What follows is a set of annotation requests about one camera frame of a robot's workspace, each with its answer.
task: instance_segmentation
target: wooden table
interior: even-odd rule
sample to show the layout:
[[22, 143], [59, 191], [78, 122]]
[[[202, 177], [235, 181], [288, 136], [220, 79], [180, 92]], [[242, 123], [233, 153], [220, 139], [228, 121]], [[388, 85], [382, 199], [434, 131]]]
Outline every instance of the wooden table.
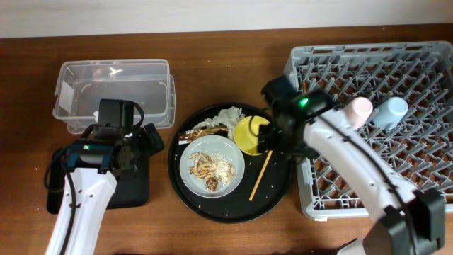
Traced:
[[[282, 74], [295, 46], [422, 40], [453, 42], [453, 24], [0, 40], [0, 253], [44, 253], [57, 219], [46, 211], [42, 179], [53, 151], [75, 138], [52, 117], [62, 63], [168, 60], [176, 81], [176, 123], [159, 133], [169, 145], [176, 128], [205, 106], [265, 106], [260, 89]], [[363, 237], [372, 226], [367, 218], [308, 220], [295, 180], [281, 203], [257, 220], [210, 222], [187, 209], [173, 190], [167, 149], [150, 159], [149, 203], [105, 213], [97, 254], [310, 254]], [[453, 215], [446, 224], [446, 246], [438, 254], [453, 249]]]

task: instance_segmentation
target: green light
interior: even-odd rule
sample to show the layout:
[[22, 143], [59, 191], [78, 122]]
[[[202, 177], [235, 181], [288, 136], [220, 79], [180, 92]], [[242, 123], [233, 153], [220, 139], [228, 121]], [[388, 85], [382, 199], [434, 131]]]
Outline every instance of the green light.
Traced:
[[299, 104], [300, 104], [301, 107], [305, 107], [306, 103], [308, 103], [308, 102], [309, 102], [309, 99], [308, 99], [308, 98], [303, 98], [303, 99], [299, 102]]

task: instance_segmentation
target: yellow cup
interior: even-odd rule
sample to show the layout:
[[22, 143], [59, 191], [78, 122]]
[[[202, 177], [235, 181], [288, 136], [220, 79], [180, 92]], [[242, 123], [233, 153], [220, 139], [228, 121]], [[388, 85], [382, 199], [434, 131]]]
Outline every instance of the yellow cup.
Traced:
[[251, 116], [248, 116], [239, 121], [236, 129], [234, 130], [234, 142], [243, 153], [251, 156], [257, 156], [261, 153], [258, 153], [257, 151], [258, 138], [255, 135], [258, 134], [260, 125], [269, 124], [269, 121], [260, 116], [253, 117], [251, 123], [252, 132], [255, 134], [253, 135], [248, 126], [251, 118]]

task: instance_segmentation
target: wire rack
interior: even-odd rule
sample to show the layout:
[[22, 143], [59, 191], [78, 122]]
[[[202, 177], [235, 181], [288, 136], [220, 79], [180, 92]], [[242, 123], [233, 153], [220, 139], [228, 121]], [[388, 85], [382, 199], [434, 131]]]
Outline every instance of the wire rack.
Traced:
[[[296, 47], [285, 67], [304, 93], [323, 89], [348, 104], [358, 96], [376, 108], [392, 96], [408, 113], [393, 130], [370, 123], [357, 132], [420, 190], [435, 187], [453, 211], [453, 47], [448, 42]], [[367, 216], [360, 199], [322, 157], [298, 168], [302, 212], [315, 220]]]

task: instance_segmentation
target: brown wrapper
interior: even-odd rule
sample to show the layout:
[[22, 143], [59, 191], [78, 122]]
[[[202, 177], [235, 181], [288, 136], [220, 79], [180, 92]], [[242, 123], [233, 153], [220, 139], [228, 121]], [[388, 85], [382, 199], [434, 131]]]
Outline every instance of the brown wrapper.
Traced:
[[204, 137], [205, 135], [219, 135], [222, 132], [228, 133], [228, 131], [229, 130], [225, 125], [218, 125], [201, 130], [187, 130], [178, 134], [178, 143], [180, 145], [185, 145], [193, 142], [197, 138]]

